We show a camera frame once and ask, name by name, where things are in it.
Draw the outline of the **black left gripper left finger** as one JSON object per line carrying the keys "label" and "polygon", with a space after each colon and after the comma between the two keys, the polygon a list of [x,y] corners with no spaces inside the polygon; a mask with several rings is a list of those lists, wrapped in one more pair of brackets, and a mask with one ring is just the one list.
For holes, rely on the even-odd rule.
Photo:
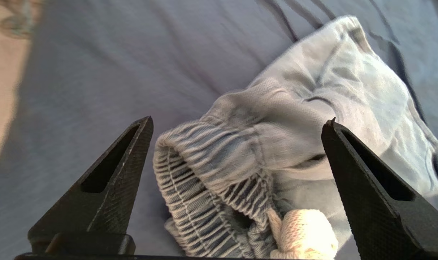
{"label": "black left gripper left finger", "polygon": [[133,255],[127,234],[153,135],[150,116],[134,121],[31,227],[33,255]]}

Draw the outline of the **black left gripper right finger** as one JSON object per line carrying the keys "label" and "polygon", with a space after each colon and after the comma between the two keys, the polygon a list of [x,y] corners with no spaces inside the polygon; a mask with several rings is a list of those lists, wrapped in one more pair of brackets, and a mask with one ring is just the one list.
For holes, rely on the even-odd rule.
{"label": "black left gripper right finger", "polygon": [[321,134],[362,260],[438,260],[438,210],[335,120]]}

